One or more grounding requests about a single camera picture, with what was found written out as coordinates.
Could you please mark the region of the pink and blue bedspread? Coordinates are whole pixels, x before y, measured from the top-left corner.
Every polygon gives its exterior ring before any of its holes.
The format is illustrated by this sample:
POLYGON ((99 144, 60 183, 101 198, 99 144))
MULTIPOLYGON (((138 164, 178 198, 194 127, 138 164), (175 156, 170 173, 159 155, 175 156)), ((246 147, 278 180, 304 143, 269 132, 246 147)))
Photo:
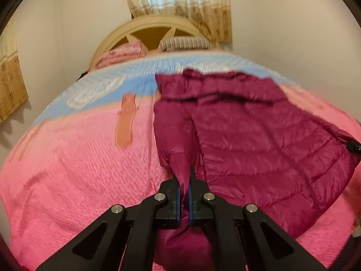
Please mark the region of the pink and blue bedspread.
POLYGON ((1 169, 10 250, 22 268, 35 270, 105 210, 140 203, 174 175, 158 156, 155 76, 187 69, 270 78, 289 101, 301 92, 326 102, 224 51, 158 54, 90 72, 47 106, 1 169))

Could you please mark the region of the magenta puffer jacket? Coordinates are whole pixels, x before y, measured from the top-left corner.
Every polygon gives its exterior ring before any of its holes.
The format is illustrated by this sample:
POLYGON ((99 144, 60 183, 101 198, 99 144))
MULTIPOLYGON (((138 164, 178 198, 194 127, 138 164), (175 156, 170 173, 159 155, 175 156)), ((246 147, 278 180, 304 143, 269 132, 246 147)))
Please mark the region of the magenta puffer jacket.
POLYGON ((360 211, 360 125, 332 105, 289 101, 270 78, 187 69, 155 76, 160 164, 183 197, 179 228, 161 231, 154 261, 165 270, 213 266, 208 236, 188 220, 191 172, 231 204, 254 203, 330 267, 360 211))

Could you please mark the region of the cream arched wooden headboard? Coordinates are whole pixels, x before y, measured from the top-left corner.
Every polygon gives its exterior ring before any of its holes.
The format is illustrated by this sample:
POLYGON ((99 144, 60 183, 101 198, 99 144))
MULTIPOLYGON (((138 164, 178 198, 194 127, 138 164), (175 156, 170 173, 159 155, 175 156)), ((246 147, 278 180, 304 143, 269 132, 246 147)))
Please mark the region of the cream arched wooden headboard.
POLYGON ((182 16, 150 14, 120 25, 111 32, 95 51, 89 70, 95 69, 98 58, 124 43, 140 41, 144 50, 155 50, 163 39, 171 37, 203 37, 199 29, 182 16))

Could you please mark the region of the folded pink blanket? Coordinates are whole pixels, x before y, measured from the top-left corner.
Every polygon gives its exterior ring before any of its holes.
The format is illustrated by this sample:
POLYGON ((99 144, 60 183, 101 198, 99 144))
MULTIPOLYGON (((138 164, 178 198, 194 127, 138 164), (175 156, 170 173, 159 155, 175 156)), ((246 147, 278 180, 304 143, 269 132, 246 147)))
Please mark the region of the folded pink blanket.
POLYGON ((140 40, 122 44, 121 46, 102 54, 95 62, 94 69, 101 69, 109 65, 143 58, 146 50, 140 40))

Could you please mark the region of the cream floral centre curtain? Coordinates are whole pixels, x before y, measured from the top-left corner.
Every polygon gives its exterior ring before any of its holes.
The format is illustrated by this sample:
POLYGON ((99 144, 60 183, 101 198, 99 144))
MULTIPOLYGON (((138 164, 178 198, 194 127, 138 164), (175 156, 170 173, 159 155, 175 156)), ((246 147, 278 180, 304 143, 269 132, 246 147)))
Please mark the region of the cream floral centre curtain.
POLYGON ((230 0, 127 0, 130 12, 143 15, 177 15, 191 21, 207 39, 233 41, 230 0))

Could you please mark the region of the cream floral side curtain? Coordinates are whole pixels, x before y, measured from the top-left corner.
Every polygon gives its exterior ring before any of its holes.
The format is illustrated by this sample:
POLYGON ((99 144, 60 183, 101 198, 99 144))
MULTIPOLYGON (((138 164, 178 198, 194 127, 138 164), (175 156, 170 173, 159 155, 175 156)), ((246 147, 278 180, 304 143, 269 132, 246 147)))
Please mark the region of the cream floral side curtain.
POLYGON ((3 123, 28 99, 18 57, 15 26, 12 21, 8 22, 1 34, 0 47, 0 119, 3 123))

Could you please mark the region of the striped pillow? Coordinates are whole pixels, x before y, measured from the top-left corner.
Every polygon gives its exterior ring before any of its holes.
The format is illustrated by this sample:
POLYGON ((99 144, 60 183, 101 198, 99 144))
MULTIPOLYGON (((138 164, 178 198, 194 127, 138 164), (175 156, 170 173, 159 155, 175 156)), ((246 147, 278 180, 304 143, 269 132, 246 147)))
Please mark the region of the striped pillow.
POLYGON ((160 51, 210 50, 213 48, 215 48, 215 45, 206 38, 193 36, 177 36, 162 39, 158 46, 160 51))

